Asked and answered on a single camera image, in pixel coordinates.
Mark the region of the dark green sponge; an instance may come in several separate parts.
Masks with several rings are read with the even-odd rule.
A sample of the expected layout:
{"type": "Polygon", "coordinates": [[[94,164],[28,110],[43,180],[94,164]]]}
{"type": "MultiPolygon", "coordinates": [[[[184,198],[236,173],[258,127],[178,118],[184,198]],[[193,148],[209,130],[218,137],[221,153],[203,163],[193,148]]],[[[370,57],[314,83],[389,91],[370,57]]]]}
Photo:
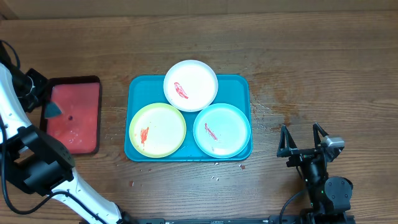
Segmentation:
{"type": "Polygon", "coordinates": [[[45,108],[44,108],[44,118],[45,119],[55,118],[62,114],[63,113],[62,113],[61,109],[58,107],[58,105],[56,103],[50,101],[45,105],[45,108]]]}

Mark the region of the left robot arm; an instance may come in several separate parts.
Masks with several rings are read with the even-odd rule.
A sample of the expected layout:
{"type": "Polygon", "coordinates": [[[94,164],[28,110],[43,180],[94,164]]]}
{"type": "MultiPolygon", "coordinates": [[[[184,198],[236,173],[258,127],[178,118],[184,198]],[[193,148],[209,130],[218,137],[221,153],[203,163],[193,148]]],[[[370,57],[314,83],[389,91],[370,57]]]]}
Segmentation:
{"type": "Polygon", "coordinates": [[[137,223],[128,212],[102,197],[79,175],[66,147],[34,126],[27,114],[47,102],[49,80],[31,68],[21,71],[19,60],[12,61],[1,41],[1,188],[6,205],[16,214],[36,212],[50,199],[58,200],[87,223],[137,223]],[[30,210],[19,210],[11,202],[7,184],[26,194],[44,197],[30,210]]]}

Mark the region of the white plate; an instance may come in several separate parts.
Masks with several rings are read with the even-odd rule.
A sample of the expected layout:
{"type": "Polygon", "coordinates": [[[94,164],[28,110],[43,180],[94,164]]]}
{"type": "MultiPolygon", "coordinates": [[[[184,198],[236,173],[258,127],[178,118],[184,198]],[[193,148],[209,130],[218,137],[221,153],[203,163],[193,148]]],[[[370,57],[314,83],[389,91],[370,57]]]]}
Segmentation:
{"type": "Polygon", "coordinates": [[[207,64],[198,60],[184,60],[168,70],[163,89],[167,101],[176,109],[196,112],[214,101],[218,79],[207,64]]]}

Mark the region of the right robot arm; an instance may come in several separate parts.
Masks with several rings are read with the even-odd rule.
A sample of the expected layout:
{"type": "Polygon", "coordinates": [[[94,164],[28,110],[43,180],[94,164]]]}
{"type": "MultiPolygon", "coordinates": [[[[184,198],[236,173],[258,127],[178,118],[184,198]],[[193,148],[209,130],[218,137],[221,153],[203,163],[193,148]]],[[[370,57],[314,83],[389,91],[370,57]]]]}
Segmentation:
{"type": "Polygon", "coordinates": [[[313,125],[314,147],[299,149],[286,125],[281,127],[277,157],[286,157],[287,167],[296,168],[305,188],[285,202],[278,216],[270,217],[271,223],[354,223],[347,216],[351,209],[353,183],[345,177],[330,177],[328,164],[345,148],[341,137],[330,136],[318,123],[313,125]],[[298,215],[285,215],[287,206],[297,197],[308,193],[311,207],[298,215]]]}

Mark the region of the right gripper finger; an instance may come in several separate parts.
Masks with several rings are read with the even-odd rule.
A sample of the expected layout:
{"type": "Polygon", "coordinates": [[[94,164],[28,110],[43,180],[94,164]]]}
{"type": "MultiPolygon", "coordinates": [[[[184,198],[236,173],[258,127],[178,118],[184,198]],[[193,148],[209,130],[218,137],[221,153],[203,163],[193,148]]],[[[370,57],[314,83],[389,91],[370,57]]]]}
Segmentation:
{"type": "Polygon", "coordinates": [[[313,137],[315,146],[319,146],[321,144],[320,136],[324,138],[327,135],[328,133],[318,123],[313,124],[313,137]]]}
{"type": "Polygon", "coordinates": [[[286,125],[282,125],[280,130],[280,141],[277,150],[277,157],[289,157],[295,153],[297,146],[287,129],[286,125]]]}

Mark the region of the yellow-green plate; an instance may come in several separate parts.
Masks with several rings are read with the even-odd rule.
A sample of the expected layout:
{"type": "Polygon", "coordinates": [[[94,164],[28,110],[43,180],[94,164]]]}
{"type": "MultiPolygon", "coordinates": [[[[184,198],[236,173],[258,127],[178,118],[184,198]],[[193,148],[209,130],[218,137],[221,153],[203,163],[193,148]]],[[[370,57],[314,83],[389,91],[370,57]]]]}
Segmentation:
{"type": "Polygon", "coordinates": [[[186,133],[185,118],[178,109],[166,103],[152,103],[141,108],[128,129],[134,149],[154,159],[173,154],[182,145],[186,133]]]}

